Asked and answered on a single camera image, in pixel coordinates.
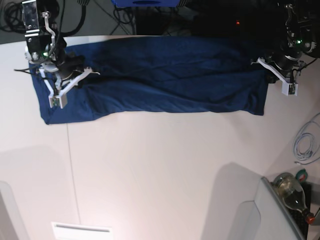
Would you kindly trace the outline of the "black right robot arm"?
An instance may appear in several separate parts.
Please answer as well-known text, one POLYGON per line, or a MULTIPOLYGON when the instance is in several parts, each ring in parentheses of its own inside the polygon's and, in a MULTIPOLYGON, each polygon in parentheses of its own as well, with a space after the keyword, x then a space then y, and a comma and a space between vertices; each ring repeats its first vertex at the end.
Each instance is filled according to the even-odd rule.
POLYGON ((66 37, 79 32, 83 26, 88 0, 78 0, 81 6, 81 17, 77 27, 68 32, 62 31, 66 2, 62 7, 56 0, 26 0, 21 2, 22 21, 25 27, 25 56, 30 67, 20 72, 32 72, 41 67, 62 80, 73 77, 76 72, 84 70, 84 56, 75 56, 65 51, 66 37))

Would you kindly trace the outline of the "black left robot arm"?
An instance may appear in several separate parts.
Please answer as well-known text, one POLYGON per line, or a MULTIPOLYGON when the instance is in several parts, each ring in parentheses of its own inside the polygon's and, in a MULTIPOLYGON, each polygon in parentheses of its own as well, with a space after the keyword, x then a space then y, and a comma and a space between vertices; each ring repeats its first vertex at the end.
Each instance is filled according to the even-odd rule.
POLYGON ((296 77, 320 59, 320 2, 278 0, 279 36, 265 56, 270 71, 293 87, 296 77))

